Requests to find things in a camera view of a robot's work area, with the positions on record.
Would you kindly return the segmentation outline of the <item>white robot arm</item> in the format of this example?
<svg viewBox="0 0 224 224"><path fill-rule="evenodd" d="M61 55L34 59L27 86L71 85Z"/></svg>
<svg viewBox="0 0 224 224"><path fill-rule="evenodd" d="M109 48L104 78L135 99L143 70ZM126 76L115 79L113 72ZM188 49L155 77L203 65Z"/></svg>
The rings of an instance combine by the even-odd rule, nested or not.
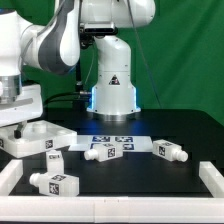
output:
<svg viewBox="0 0 224 224"><path fill-rule="evenodd" d="M0 9L0 127L42 113L39 103L19 99L23 65L67 74L82 49L113 43L119 28L145 26L154 15L154 0L55 0L54 16L40 26L13 9Z"/></svg>

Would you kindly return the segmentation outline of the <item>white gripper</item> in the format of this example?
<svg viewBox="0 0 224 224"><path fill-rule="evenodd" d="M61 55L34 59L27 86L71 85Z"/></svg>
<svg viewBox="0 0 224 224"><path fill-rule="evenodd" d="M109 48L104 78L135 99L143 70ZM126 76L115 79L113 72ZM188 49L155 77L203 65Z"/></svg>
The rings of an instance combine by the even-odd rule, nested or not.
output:
<svg viewBox="0 0 224 224"><path fill-rule="evenodd" d="M13 103L0 104L0 127L20 122L14 130L14 138L20 139L27 125L26 121L38 118L42 113L41 87L37 84L24 86Z"/></svg>

